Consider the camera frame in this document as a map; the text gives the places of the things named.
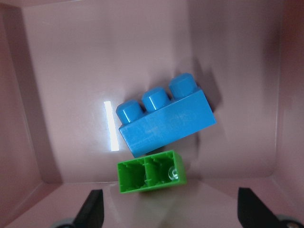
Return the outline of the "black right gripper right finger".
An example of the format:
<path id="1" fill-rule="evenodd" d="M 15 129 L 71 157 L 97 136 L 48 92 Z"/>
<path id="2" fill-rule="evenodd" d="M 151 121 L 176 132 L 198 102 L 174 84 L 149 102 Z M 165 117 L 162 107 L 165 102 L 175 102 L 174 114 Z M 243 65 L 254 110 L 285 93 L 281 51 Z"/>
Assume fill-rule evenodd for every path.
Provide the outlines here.
<path id="1" fill-rule="evenodd" d="M 239 188 L 237 218 L 244 228 L 299 228 L 294 219 L 279 219 L 250 189 Z"/>

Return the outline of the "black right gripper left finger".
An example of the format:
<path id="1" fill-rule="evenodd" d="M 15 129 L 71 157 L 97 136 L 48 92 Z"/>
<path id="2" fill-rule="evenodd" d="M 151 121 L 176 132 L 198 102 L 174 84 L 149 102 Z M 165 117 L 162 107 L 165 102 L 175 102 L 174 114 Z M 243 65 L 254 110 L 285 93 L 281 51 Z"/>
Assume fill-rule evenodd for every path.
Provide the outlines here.
<path id="1" fill-rule="evenodd" d="M 103 190 L 92 190 L 73 221 L 75 228 L 101 228 L 105 219 Z"/>

